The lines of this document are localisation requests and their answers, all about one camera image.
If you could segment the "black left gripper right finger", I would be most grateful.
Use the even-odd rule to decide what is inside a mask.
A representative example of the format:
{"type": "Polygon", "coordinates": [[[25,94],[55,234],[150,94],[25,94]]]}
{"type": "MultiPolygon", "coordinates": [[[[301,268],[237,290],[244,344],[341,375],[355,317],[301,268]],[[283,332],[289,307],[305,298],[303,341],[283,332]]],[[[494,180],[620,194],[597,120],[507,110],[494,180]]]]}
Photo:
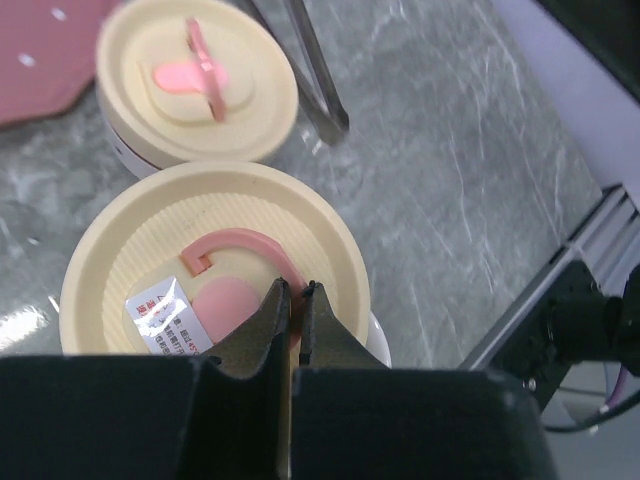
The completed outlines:
{"type": "Polygon", "coordinates": [[[536,401],[497,371],[323,368],[333,319],[320,283],[302,293],[292,380],[295,479],[555,479],[536,401]]]}

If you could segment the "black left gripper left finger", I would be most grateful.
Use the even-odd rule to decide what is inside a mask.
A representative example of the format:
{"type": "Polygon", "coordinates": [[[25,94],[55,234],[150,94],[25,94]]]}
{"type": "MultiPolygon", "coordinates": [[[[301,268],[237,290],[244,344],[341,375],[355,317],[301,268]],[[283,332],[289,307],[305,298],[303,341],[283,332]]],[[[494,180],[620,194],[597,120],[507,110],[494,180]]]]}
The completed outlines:
{"type": "Polygon", "coordinates": [[[195,356],[1,361],[5,479],[283,479],[291,290],[195,356]]]}

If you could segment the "cream lid with barcode label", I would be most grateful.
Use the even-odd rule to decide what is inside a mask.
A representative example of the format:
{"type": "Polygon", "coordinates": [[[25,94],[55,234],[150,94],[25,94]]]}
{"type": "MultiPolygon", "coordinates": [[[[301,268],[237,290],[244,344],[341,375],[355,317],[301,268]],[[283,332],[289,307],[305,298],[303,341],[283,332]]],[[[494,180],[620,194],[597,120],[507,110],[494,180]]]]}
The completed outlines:
{"type": "Polygon", "coordinates": [[[154,313],[174,281],[197,313],[219,279],[264,296],[321,283],[342,324],[368,336],[370,289],[361,252],[338,213],[274,168],[185,164],[126,189],[91,223],[64,277],[60,337],[67,354],[144,354],[135,320],[154,313]]]}

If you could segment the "steel lunch box tier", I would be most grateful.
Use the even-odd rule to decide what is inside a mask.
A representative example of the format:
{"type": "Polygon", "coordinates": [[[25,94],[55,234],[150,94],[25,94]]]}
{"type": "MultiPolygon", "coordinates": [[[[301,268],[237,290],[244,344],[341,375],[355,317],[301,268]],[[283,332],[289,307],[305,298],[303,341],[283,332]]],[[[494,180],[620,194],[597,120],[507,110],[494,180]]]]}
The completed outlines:
{"type": "Polygon", "coordinates": [[[107,142],[121,164],[138,179],[144,179],[160,171],[158,167],[140,157],[117,134],[109,122],[102,100],[97,98],[100,114],[103,120],[107,142]]]}

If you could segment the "cream lid with pink knob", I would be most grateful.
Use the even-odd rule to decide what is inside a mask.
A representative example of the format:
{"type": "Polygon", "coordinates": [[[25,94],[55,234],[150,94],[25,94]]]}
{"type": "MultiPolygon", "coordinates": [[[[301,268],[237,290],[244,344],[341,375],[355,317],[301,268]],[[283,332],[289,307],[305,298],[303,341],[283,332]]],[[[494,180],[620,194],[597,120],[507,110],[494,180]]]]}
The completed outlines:
{"type": "Polygon", "coordinates": [[[113,132],[158,169],[258,162],[298,114],[292,66],[257,21],[223,1],[130,1],[102,24],[97,96],[113,132]]]}

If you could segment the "metal tongs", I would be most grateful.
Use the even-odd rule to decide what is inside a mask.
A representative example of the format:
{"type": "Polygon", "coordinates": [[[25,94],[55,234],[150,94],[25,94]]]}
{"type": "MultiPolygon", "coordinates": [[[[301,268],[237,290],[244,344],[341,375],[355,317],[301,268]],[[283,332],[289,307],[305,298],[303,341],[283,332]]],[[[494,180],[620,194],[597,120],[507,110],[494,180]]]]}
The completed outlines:
{"type": "Polygon", "coordinates": [[[299,103],[319,139],[329,146],[344,140],[350,119],[340,100],[323,50],[303,1],[285,1],[313,80],[309,80],[278,39],[256,1],[245,2],[247,12],[274,38],[290,62],[298,88],[299,103]]]}

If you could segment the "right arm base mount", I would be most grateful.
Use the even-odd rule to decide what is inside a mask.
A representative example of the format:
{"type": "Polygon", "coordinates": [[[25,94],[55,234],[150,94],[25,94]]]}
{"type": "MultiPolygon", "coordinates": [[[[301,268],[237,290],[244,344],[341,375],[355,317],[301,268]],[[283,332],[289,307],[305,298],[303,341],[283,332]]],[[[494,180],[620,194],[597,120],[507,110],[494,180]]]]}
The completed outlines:
{"type": "Polygon", "coordinates": [[[616,362],[639,375],[638,268],[620,295],[601,292],[578,260],[535,280],[460,367],[504,371],[545,408],[570,367],[584,361],[616,362]]]}

